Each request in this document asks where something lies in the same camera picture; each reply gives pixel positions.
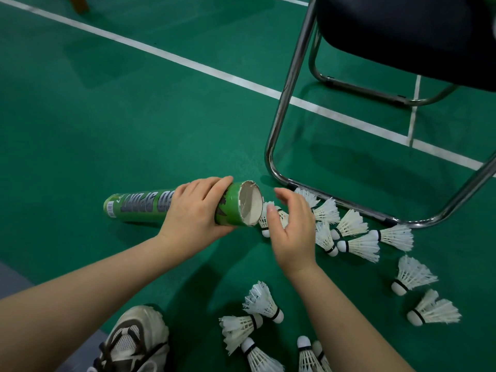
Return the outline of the scatter of white shuttlecocks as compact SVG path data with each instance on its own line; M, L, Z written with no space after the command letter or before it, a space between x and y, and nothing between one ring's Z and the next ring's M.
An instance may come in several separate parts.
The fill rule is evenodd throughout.
M365 224L365 230L349 230L352 231L351 233L354 235L364 233L361 237L351 240L342 239L346 235L344 235L345 230L341 226L352 226L352 224L348 221L358 221L358 223L362 221L362 217L356 211L349 210L341 219L341 223L339 223L335 229L331 230L326 220L317 219L321 215L320 211L326 210L326 206L330 205L330 200L328 200L323 206L320 206L314 210L313 207L315 204L311 204L309 199L310 193L300 191L299 189L296 190L295 193L301 194L304 197L314 214L315 245L319 245L323 250L326 250L326 253L329 252L329 254L332 255L335 255L333 251L344 254L351 253L369 262L379 262L380 248L378 244L381 240L381 232L375 230L368 231L368 226ZM397 295L401 296L406 294L407 291L418 286L427 285L437 281L437 277L432 275L431 271L425 265L419 263L418 260L412 258L411 256L402 256L399 259L398 268L399 275L392 284L392 290ZM304 304L299 294L298 297L303 307ZM250 295L245 298L244 311L249 313L252 317L256 317L256 315L263 315L267 318L270 317L275 322L281 322L282 319L279 319L279 309L280 308L277 307L272 300L269 289L266 287L264 282L258 282L254 285L251 289ZM423 324L428 323L458 323L461 319L461 314L451 301L447 299L440 299L436 290L429 289L418 302L418 305L406 314L406 317L410 324L414 326L422 326ZM333 372L320 341L318 340L317 343L320 345L320 348L317 350L317 353L315 353L315 347L313 346L316 344L312 344L306 336L301 336L298 338L298 347L300 350L300 372L305 372L307 370L309 370L309 372L316 372L317 370Z

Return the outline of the person's left hand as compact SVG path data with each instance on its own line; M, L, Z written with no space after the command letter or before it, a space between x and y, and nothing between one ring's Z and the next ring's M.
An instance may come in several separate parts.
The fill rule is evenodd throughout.
M214 213L233 177L208 177L179 186L157 236L173 264L204 250L214 238Z

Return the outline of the person's left forearm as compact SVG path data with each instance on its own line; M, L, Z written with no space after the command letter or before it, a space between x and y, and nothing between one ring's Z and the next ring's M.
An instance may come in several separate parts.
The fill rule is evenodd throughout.
M0 300L0 372L53 372L149 283L201 251L152 237Z

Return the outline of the green cardboard shuttlecock tube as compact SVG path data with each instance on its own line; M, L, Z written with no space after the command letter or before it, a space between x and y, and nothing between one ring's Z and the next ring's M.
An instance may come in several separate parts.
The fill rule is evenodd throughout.
M174 189L113 194L103 203L104 214L128 223L163 222L170 209ZM214 213L215 223L224 226L253 227L264 209L264 199L253 181L233 182L225 190Z

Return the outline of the black chair with chrome frame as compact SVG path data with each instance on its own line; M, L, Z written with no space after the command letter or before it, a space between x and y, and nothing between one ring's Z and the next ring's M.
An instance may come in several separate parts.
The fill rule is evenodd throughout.
M396 107L428 106L459 87L496 94L494 0L310 0L264 152L270 175L284 187L323 191L283 176L274 150L307 48L313 77L328 88ZM449 83L433 97L409 99L325 76L316 67L321 39L332 47L382 65Z

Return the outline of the white and grey sneaker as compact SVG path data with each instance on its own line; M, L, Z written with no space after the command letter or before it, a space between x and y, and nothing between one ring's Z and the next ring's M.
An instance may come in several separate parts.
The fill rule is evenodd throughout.
M86 372L166 372L169 328L154 304L134 306L117 321Z

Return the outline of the white feather shuttlecock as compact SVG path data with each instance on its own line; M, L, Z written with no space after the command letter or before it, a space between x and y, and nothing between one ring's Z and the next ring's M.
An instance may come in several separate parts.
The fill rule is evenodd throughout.
M269 231L268 222L267 222L267 206L269 204L274 205L274 202L273 201L264 202L263 207L262 207L261 218L258 221L258 225L261 228L262 235L266 238L270 237L270 231ZM277 211L279 213L281 225L282 225L283 229L285 229L289 223L289 214L287 212L285 212L279 206L275 206L275 208L277 209Z

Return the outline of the person's right forearm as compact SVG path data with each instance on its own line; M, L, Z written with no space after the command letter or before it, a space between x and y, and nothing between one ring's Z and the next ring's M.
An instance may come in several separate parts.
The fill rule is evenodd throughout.
M315 263L287 277L333 372L415 372Z

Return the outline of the person's right hand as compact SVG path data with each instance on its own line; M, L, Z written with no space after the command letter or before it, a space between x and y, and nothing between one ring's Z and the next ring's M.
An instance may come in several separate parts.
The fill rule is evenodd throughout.
M276 187L276 197L288 207L289 223L285 228L288 240L272 245L276 261L289 281L317 268L315 260L315 218L301 194Z

